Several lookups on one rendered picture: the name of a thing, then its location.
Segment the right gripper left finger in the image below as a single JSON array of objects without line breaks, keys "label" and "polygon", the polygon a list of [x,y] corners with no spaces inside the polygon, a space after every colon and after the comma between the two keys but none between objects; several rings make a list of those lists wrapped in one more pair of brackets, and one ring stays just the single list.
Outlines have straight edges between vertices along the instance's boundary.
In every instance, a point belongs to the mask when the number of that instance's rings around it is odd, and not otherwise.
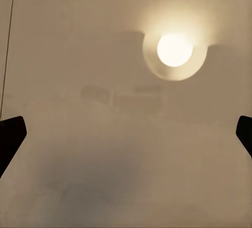
[{"label": "right gripper left finger", "polygon": [[0,178],[27,135],[22,116],[0,122]]}]

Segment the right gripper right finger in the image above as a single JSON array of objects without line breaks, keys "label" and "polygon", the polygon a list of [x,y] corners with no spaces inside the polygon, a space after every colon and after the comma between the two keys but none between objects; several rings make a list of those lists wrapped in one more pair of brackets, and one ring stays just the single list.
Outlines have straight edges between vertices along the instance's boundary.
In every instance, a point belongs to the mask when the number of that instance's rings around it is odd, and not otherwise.
[{"label": "right gripper right finger", "polygon": [[240,116],[237,128],[236,128],[236,135],[243,143],[246,150],[252,157],[252,118],[247,116]]}]

